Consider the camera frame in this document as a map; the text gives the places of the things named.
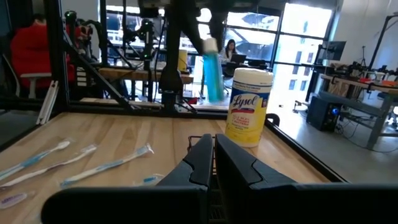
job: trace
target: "chair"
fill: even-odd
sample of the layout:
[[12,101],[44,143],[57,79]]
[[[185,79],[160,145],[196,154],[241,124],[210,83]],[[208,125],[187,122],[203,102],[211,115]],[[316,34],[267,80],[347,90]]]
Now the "chair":
[[[18,77],[14,67],[11,63],[11,50],[10,50],[11,40],[9,36],[0,37],[0,52],[1,60],[4,67],[4,74],[6,77],[6,82],[13,93],[18,97],[29,97],[36,98],[36,82],[40,78],[50,78],[51,73],[26,73]],[[21,78],[28,78],[30,80],[29,89],[21,86]]]

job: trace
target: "workbench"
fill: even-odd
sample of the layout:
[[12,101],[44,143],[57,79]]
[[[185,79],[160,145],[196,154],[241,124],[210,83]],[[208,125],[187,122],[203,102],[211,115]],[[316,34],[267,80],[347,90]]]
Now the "workbench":
[[345,83],[352,86],[358,86],[360,88],[368,89],[369,84],[360,83],[353,80],[347,80],[344,78],[335,78],[334,84],[330,83],[333,79],[331,76],[321,75],[321,78],[324,80],[323,87],[319,91],[319,96],[327,101],[334,103],[341,103],[347,107],[350,107],[354,110],[361,111],[363,113],[369,114],[370,116],[376,117],[374,125],[369,125],[367,123],[354,120],[362,126],[372,129],[371,134],[369,136],[368,142],[366,143],[366,148],[372,149],[374,145],[377,143],[379,137],[398,137],[396,133],[384,133],[382,131],[384,123],[386,122],[386,118],[388,113],[390,112],[390,108],[393,105],[393,102],[396,98],[398,98],[398,88],[386,88],[382,86],[374,86],[371,85],[369,90],[377,90],[383,93],[387,93],[386,97],[383,100],[383,103],[380,108],[362,103],[356,99],[349,99],[345,97],[345,95],[337,95],[336,92],[328,92],[329,85],[338,85],[339,83]]
[[[104,77],[111,80],[124,79],[132,81],[148,81],[148,71],[145,70],[129,70],[125,68],[100,68],[99,73]],[[152,81],[159,81],[162,72],[152,72]],[[193,75],[181,75],[182,83],[184,85],[193,83]]]
[[[75,142],[62,151],[51,153],[38,164],[0,181],[0,184],[75,157],[80,149],[90,144],[97,144],[97,150],[82,160],[22,182],[11,190],[0,192],[0,198],[4,198],[35,191],[33,197],[6,210],[0,210],[1,223],[21,224],[34,219],[40,213],[46,199],[61,190],[61,181],[84,170],[123,158],[145,143],[152,146],[153,155],[104,171],[71,187],[133,186],[152,174],[167,175],[187,154],[189,136],[223,133],[225,125],[225,121],[222,120],[62,113],[0,153],[0,170],[53,148],[65,138],[73,138]],[[246,150],[297,182],[328,182],[267,128],[262,132],[260,145]]]

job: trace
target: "gray floor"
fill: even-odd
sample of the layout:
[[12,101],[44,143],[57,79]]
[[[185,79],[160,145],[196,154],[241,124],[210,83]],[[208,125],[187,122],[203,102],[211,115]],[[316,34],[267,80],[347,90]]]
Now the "gray floor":
[[[365,98],[365,101],[369,100],[374,100],[373,104],[381,103],[376,98]],[[315,129],[305,122],[305,115],[291,110],[281,108],[277,114],[283,132],[346,180],[352,183],[398,183],[398,138],[379,138],[375,151],[369,151],[363,146],[371,130],[360,125],[355,130],[356,123],[342,122],[346,125],[346,137],[343,137]],[[393,131],[386,124],[385,132]]]
[[37,112],[31,111],[0,112],[0,146],[32,129],[36,125],[37,115]]

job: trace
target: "machinery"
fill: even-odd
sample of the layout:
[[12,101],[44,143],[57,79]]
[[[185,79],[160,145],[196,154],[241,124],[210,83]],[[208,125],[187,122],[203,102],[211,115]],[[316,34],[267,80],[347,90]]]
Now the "machinery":
[[314,96],[308,109],[307,123],[320,131],[334,132],[340,109],[341,104]]

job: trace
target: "toothbrush head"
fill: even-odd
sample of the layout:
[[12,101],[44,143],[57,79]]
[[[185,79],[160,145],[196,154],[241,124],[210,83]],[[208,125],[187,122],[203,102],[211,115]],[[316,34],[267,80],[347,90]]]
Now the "toothbrush head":
[[70,141],[63,141],[60,142],[57,146],[58,149],[65,149],[66,147],[68,147],[70,144]]

